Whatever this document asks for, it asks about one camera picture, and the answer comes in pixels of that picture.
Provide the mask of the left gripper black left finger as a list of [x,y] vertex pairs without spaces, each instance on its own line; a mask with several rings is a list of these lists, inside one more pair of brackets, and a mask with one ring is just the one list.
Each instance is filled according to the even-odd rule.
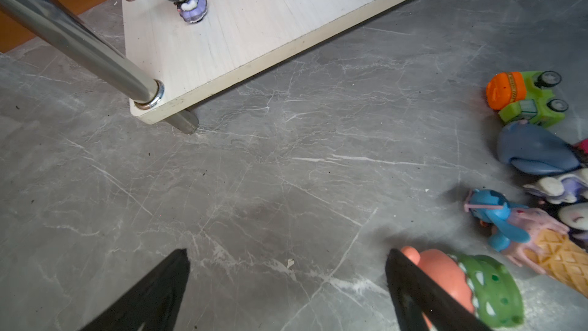
[[84,330],[173,330],[190,274],[185,249],[176,249]]

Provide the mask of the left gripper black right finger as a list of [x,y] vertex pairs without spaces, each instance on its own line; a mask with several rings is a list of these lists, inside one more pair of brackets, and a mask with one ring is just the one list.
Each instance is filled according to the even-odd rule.
[[428,330],[427,320],[437,330],[491,330],[400,250],[390,250],[385,274],[401,330]]

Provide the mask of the grey purple kuromi toy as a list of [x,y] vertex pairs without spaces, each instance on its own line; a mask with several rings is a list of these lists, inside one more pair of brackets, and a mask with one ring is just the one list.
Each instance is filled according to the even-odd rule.
[[575,244],[587,249],[587,168],[545,176],[523,189],[538,197],[540,207],[570,229]]

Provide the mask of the green orange toy car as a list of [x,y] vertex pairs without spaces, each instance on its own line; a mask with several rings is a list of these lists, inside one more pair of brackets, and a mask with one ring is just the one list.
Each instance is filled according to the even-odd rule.
[[552,127],[565,118],[569,108],[553,92],[561,81],[562,76],[554,70],[502,72],[487,84],[486,101],[503,124],[526,120],[539,127]]

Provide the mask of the pink green block toy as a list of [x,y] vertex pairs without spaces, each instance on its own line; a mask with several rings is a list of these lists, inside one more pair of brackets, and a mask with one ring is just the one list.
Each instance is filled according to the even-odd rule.
[[588,154],[588,139],[583,139],[582,141],[573,145],[574,150],[578,154],[587,155]]

